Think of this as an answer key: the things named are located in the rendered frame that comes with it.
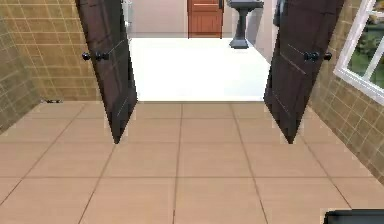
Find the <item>black round door knob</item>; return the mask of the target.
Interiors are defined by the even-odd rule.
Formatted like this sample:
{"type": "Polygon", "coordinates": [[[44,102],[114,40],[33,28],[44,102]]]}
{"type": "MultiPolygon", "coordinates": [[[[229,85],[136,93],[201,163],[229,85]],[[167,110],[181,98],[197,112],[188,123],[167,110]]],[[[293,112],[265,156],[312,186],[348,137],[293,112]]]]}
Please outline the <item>black round door knob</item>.
{"type": "Polygon", "coordinates": [[[305,52],[303,56],[305,61],[312,62],[316,62],[318,60],[330,61],[332,58],[332,54],[330,52],[326,52],[323,55],[321,55],[319,52],[305,52]]]}
{"type": "Polygon", "coordinates": [[[108,53],[101,53],[101,52],[95,52],[94,54],[90,54],[87,52],[83,52],[82,58],[84,61],[91,60],[91,59],[95,59],[96,61],[108,60],[109,54],[108,53]]]}

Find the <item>reddish brown wooden door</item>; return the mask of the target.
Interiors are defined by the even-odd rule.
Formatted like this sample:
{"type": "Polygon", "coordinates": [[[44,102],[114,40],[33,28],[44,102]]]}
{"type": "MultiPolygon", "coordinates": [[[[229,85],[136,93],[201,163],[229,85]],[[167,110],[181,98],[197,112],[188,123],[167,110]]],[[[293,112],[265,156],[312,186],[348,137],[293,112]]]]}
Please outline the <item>reddish brown wooden door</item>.
{"type": "Polygon", "coordinates": [[[223,0],[187,0],[188,37],[221,38],[223,0]]]}

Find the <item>dark grey pedestal sink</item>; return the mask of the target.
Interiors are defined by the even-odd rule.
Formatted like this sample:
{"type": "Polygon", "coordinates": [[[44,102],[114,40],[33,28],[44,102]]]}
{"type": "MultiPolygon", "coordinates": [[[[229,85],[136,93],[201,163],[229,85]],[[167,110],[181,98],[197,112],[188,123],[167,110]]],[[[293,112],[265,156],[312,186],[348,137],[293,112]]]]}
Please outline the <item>dark grey pedestal sink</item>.
{"type": "Polygon", "coordinates": [[[236,33],[230,42],[230,47],[233,49],[247,49],[248,43],[245,38],[246,31],[246,17],[249,12],[256,8],[262,8],[264,6],[263,0],[226,0],[227,5],[235,9],[238,14],[238,22],[236,26],[236,33]]]}

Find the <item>white framed window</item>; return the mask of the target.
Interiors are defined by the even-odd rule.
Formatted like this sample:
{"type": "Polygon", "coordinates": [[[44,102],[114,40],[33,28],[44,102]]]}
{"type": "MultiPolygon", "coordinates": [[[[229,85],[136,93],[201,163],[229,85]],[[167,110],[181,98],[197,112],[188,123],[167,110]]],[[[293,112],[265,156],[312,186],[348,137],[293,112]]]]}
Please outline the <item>white framed window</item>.
{"type": "Polygon", "coordinates": [[[384,106],[384,0],[362,0],[334,74],[384,106]]]}

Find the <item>dark brown room door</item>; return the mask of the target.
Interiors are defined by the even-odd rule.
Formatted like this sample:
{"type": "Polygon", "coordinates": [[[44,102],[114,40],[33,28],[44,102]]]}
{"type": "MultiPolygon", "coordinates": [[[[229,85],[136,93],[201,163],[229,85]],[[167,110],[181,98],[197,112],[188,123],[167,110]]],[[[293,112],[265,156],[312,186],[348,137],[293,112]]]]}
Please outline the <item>dark brown room door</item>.
{"type": "Polygon", "coordinates": [[[323,55],[345,0],[277,0],[278,27],[264,103],[288,143],[293,143],[321,64],[305,61],[305,52],[323,55]]]}
{"type": "Polygon", "coordinates": [[[137,104],[129,42],[121,0],[75,0],[87,53],[108,53],[91,59],[112,138],[118,144],[137,104]]]}

